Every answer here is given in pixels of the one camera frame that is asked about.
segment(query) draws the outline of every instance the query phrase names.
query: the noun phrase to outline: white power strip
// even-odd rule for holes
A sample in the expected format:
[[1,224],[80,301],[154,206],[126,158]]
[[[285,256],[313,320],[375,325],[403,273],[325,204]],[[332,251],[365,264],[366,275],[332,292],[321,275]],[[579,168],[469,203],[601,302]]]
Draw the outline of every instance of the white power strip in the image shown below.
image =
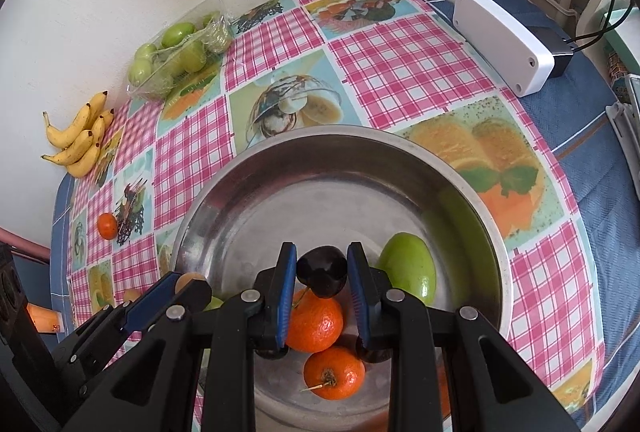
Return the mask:
[[453,25],[518,97],[539,91],[554,68],[551,52],[493,0],[456,0]]

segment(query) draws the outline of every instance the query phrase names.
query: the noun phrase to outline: yellow banana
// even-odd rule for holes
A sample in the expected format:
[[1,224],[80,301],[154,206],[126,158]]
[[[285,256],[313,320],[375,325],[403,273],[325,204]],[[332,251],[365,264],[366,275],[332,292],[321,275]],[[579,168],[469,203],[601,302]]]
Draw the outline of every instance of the yellow banana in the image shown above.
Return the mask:
[[72,121],[64,130],[58,130],[51,123],[49,123],[49,115],[43,112],[44,125],[47,128],[47,139],[54,147],[67,148],[75,141],[78,134],[84,129],[89,122],[91,116],[91,105],[88,103],[83,105],[82,108],[76,114],[76,118]]
[[76,179],[84,177],[94,167],[95,161],[100,156],[100,143],[94,144],[86,153],[80,158],[77,163],[73,163],[66,167],[66,171],[69,172]]
[[104,104],[107,102],[107,94],[108,91],[106,90],[103,92],[98,92],[98,94],[94,94],[94,97],[89,100],[89,105],[91,106],[91,115],[89,116],[86,125],[84,125],[85,128],[91,128],[94,125],[95,120],[98,119],[98,114],[100,114],[100,112],[104,108]]
[[89,150],[93,142],[94,134],[90,130],[83,130],[68,149],[62,150],[62,152],[58,152],[54,156],[42,156],[42,159],[57,165],[70,165],[78,161]]
[[104,118],[102,116],[98,116],[98,119],[95,120],[94,126],[91,127],[91,132],[94,133],[94,143],[102,143],[105,130]]
[[113,121],[113,108],[111,110],[103,110],[100,115],[104,118],[104,131],[106,132]]

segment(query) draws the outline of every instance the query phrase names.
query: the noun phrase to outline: metal tray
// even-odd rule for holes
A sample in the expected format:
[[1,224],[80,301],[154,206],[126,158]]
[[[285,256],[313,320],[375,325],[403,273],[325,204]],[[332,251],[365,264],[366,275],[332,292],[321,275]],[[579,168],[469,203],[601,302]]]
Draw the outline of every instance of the metal tray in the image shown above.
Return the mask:
[[[360,241],[375,264],[395,233],[419,235],[433,255],[434,306],[478,308],[507,335],[511,273],[488,210],[446,163],[412,142],[352,126],[297,129],[260,142],[222,168],[178,231],[172,267],[202,273],[222,299],[273,267],[284,241],[298,256],[323,244]],[[348,286],[338,295],[343,336],[357,335]],[[255,404],[304,430],[351,430],[386,410],[390,362],[367,365],[363,387],[343,401],[305,388],[308,354],[277,362],[255,356]]]

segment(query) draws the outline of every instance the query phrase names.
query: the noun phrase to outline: printed green leaf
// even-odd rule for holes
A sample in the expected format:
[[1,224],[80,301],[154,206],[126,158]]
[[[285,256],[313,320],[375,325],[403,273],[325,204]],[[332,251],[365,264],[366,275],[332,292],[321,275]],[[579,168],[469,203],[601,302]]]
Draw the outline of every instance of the printed green leaf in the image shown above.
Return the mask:
[[469,185],[478,193],[484,193],[498,184],[500,174],[495,170],[487,167],[468,168],[466,170],[458,170],[458,173],[465,179]]
[[505,197],[509,192],[516,192],[520,195],[529,193],[536,184],[538,169],[528,166],[513,167],[500,174],[500,185],[502,195]]

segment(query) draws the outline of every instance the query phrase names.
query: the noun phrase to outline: container of green fruit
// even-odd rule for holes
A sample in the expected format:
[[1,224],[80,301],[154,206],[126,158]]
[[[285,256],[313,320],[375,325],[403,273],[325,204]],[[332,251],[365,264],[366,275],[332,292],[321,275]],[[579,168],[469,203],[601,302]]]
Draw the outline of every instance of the container of green fruit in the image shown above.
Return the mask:
[[222,0],[205,0],[136,50],[127,71],[127,93],[163,101],[175,87],[219,59],[232,42]]

